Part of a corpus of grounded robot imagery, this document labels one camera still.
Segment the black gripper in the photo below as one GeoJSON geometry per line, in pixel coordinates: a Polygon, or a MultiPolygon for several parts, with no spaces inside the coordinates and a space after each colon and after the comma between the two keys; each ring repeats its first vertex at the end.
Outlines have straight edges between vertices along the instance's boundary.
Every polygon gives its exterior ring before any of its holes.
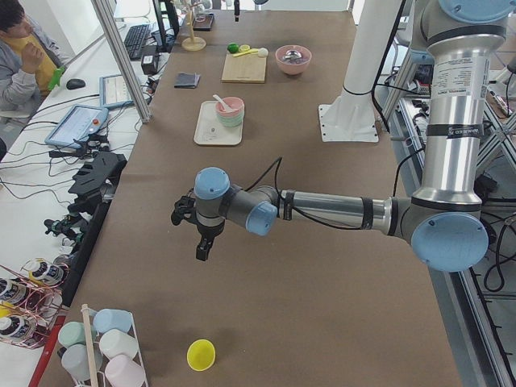
{"type": "Polygon", "coordinates": [[[174,226],[179,226],[182,221],[196,226],[202,237],[196,247],[196,259],[207,261],[213,246],[213,239],[223,232],[225,219],[217,214],[211,214],[201,202],[191,196],[181,196],[174,203],[170,218],[174,226]]]}

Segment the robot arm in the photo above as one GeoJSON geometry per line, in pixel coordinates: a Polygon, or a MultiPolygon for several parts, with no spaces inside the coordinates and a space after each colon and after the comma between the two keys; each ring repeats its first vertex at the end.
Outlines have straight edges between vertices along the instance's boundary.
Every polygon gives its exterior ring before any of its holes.
{"type": "Polygon", "coordinates": [[[475,193],[476,163],[485,132],[489,58],[506,37],[512,1],[425,1],[417,5],[413,43],[434,61],[430,114],[420,186],[408,197],[385,200],[306,193],[231,183],[208,167],[174,205],[171,221],[193,224],[196,257],[206,260],[226,222],[266,235],[277,219],[296,216],[346,230],[378,230],[405,240],[428,267],[456,273],[489,249],[475,193]]]}

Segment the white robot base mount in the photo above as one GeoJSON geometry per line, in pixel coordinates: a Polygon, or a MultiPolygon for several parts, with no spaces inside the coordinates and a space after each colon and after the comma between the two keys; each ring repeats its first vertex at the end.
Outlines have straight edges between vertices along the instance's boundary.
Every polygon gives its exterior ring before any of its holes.
{"type": "Polygon", "coordinates": [[[324,142],[378,141],[372,90],[403,7],[396,0],[364,3],[341,94],[331,104],[318,107],[324,142]]]}

